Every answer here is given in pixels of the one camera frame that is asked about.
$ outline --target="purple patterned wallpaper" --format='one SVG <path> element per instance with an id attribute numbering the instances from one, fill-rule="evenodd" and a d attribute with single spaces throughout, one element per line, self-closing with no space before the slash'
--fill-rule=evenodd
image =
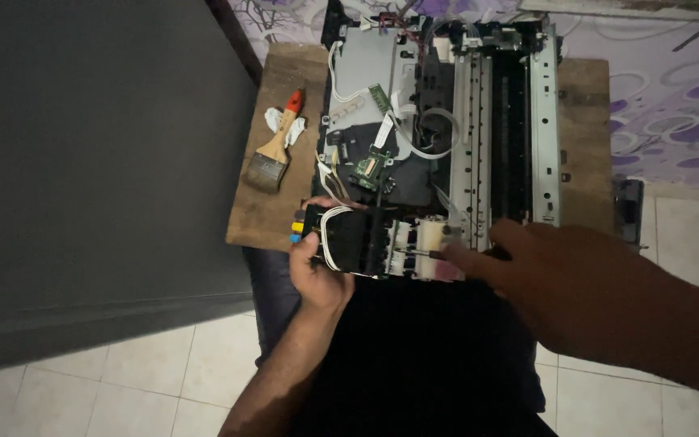
<path id="1" fill-rule="evenodd" d="M 274 41 L 318 44 L 327 0 L 230 0 L 261 62 Z M 394 3 L 343 0 L 350 15 L 394 11 Z M 449 0 L 414 9 L 443 15 Z M 473 20 L 513 19 L 517 2 L 456 0 Z M 699 188 L 699 23 L 551 14 L 563 55 L 609 61 L 611 152 L 616 174 Z"/>

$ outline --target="dark pants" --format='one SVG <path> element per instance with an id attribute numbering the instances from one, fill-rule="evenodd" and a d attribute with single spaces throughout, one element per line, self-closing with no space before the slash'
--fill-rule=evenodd
<path id="1" fill-rule="evenodd" d="M 242 253 L 252 279 L 252 300 L 255 303 L 261 352 L 256 360 L 259 367 L 269 357 L 298 311 L 301 295 L 290 281 L 288 253 L 251 247 L 243 247 Z M 519 375 L 522 398 L 534 411 L 543 412 L 544 396 L 534 366 L 536 342 L 507 304 L 501 308 L 508 313 L 505 320 L 512 322 L 502 342 L 508 344 L 510 351 L 513 350 L 510 356 L 519 357 L 511 359 L 510 365 L 518 369 L 515 373 Z"/>

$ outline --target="black shirt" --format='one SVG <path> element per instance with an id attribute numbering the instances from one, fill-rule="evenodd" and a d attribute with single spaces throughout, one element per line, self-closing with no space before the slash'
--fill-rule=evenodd
<path id="1" fill-rule="evenodd" d="M 358 278 L 292 435 L 554 435 L 535 341 L 477 282 Z"/>

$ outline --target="red brush tip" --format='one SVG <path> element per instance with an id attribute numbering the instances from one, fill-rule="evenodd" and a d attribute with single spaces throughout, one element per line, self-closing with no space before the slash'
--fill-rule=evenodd
<path id="1" fill-rule="evenodd" d="M 300 89 L 296 89 L 296 92 L 290 96 L 290 100 L 287 101 L 287 106 L 285 110 L 292 110 L 295 113 L 301 110 L 301 106 L 304 104 L 304 93 Z"/>

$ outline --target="gray wall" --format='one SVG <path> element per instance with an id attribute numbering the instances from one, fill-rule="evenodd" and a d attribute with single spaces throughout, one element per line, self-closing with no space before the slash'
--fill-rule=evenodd
<path id="1" fill-rule="evenodd" d="M 0 365 L 251 308 L 255 97 L 201 0 L 0 1 Z"/>

